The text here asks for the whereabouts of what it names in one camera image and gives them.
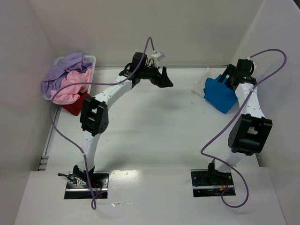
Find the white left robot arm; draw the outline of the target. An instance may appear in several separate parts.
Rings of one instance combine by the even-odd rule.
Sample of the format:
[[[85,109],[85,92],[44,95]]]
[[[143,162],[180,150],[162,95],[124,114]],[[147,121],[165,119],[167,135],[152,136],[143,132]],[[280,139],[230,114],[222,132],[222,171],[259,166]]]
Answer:
[[[136,52],[132,62],[116,78],[117,85],[109,86],[96,96],[84,99],[80,123],[83,130],[81,149],[85,157],[73,168],[73,175],[80,181],[87,183],[88,179],[93,180],[96,149],[101,134],[108,127],[108,111],[111,106],[141,80],[149,80],[160,88],[173,86],[167,76],[166,67],[162,67],[162,72],[159,72],[159,62],[164,58],[163,52],[154,52],[150,58],[153,62],[148,65],[147,56]]]

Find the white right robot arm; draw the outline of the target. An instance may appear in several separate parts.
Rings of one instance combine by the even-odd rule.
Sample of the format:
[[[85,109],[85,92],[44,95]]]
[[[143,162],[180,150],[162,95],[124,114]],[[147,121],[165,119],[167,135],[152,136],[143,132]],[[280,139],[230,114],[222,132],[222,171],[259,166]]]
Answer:
[[[272,128],[272,121],[263,114],[258,96],[256,79],[252,77],[255,63],[249,58],[239,59],[237,65],[230,64],[219,81],[233,90],[241,112],[228,136],[229,150],[220,161],[209,163],[207,181],[221,185],[229,180],[232,167],[242,159],[260,153]]]

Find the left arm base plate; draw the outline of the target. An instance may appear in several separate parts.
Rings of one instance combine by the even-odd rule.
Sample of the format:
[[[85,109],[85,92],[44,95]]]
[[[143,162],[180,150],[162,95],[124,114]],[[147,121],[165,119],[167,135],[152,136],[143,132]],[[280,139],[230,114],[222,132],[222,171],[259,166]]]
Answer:
[[[95,172],[91,179],[92,191],[97,199],[107,199],[109,173]],[[67,176],[64,199],[92,199],[88,184],[70,172]]]

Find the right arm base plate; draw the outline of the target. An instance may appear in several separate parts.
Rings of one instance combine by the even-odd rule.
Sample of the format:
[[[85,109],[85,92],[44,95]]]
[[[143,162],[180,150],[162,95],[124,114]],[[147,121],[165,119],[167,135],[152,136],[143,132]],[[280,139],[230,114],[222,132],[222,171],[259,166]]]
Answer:
[[[210,177],[207,170],[191,170],[191,181],[194,197],[217,197],[236,195],[231,174],[227,178]]]

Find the blue t shirt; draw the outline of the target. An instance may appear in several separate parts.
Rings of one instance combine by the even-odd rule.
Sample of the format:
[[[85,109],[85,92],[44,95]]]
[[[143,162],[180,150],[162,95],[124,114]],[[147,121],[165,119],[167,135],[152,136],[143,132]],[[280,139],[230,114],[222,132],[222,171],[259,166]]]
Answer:
[[[217,78],[207,78],[204,86],[204,99],[211,103],[217,110],[223,114],[228,113],[228,111],[237,102],[237,97],[234,90],[226,86],[227,78],[222,82],[218,80],[221,78],[219,75]]]

